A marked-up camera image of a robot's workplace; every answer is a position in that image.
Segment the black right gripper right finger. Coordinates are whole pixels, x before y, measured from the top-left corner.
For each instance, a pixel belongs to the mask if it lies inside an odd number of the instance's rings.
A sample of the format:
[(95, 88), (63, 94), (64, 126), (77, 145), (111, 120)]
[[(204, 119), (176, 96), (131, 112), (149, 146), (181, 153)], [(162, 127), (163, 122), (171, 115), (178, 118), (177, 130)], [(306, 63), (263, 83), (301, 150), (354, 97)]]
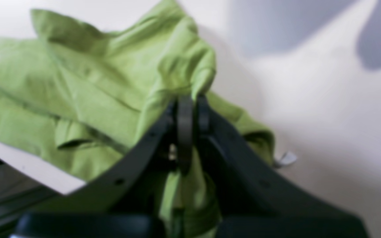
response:
[(269, 167), (205, 96), (197, 99), (202, 167), (223, 217), (217, 238), (367, 238), (357, 216), (298, 188)]

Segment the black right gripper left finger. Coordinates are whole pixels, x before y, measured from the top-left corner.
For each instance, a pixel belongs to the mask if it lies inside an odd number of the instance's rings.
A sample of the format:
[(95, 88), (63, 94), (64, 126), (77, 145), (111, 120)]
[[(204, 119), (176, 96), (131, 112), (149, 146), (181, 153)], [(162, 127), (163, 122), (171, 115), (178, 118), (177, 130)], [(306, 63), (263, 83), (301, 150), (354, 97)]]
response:
[(164, 238), (156, 190), (192, 163), (193, 102), (180, 96), (128, 154), (88, 185), (33, 208), (13, 238)]

